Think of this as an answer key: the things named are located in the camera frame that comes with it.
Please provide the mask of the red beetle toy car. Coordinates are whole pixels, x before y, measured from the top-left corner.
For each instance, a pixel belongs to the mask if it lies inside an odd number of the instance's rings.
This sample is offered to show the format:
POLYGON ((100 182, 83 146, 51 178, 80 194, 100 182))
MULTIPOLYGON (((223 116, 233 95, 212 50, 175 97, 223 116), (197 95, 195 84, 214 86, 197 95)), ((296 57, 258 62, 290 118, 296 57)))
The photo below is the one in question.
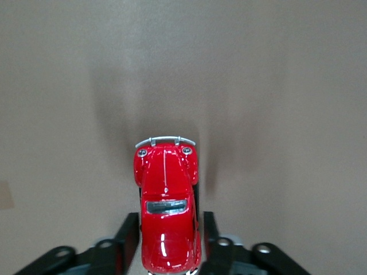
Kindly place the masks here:
POLYGON ((201 262, 196 144, 158 136, 135 148, 142 265, 148 275, 196 275, 201 262))

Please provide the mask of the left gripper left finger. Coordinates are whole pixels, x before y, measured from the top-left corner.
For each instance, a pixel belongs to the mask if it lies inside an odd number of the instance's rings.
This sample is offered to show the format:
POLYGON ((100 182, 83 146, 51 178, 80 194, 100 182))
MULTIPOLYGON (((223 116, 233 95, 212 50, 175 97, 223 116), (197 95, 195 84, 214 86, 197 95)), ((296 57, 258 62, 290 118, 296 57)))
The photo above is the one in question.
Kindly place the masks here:
POLYGON ((139 215, 129 213, 112 238, 105 238, 82 253, 58 246, 14 275, 127 275, 139 243, 139 215))

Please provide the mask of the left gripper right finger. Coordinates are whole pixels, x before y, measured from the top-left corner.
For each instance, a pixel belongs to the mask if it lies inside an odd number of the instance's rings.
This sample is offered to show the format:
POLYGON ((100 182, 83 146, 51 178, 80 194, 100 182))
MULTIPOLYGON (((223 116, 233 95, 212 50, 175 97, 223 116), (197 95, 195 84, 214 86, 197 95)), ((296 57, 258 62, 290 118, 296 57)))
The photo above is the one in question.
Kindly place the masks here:
POLYGON ((200 275, 311 275, 276 245, 257 243, 250 250, 232 235, 220 235, 214 213, 204 212, 206 261, 200 275))

